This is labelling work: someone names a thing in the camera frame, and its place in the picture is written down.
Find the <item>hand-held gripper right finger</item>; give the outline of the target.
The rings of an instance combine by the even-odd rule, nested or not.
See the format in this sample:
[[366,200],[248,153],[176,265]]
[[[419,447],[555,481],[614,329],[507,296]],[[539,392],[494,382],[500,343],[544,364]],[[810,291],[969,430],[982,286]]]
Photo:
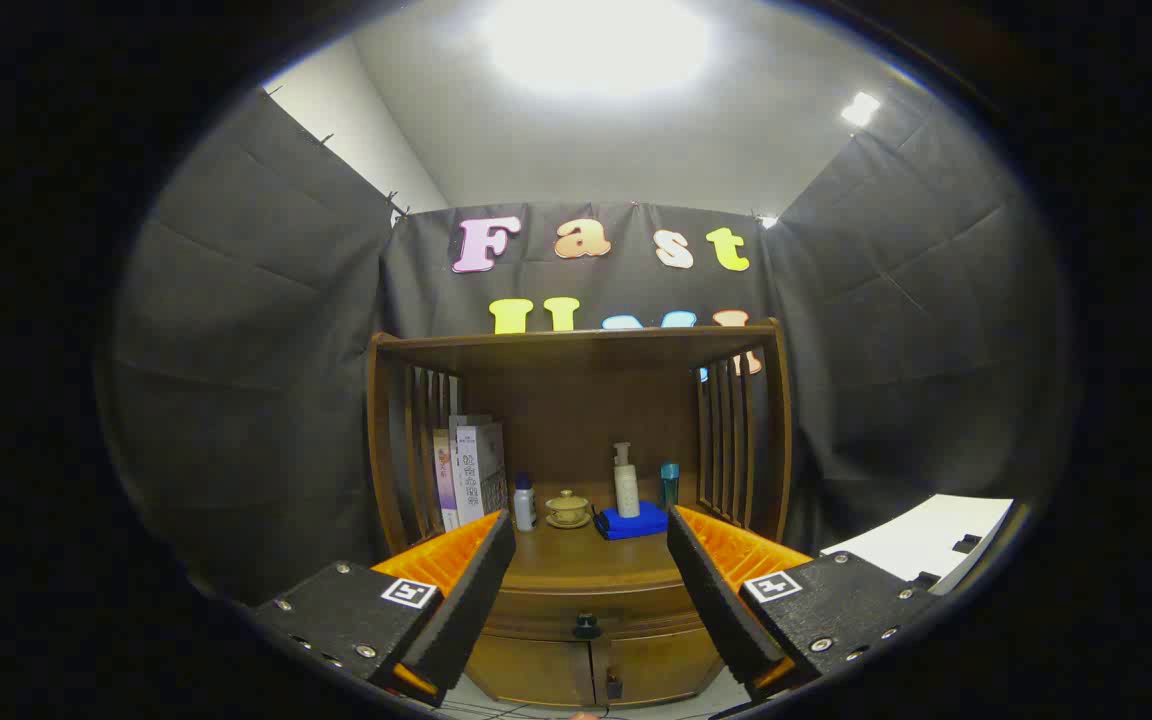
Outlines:
[[941,600],[858,553],[810,559],[681,506],[666,541],[710,641],[755,702],[858,664]]

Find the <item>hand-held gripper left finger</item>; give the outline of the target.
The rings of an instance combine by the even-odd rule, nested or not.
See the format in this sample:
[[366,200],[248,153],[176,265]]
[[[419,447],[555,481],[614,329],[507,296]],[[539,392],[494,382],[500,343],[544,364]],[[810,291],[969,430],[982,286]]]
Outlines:
[[355,684],[438,708],[465,674],[515,550],[509,511],[492,511],[370,568],[325,566],[253,606],[251,623]]

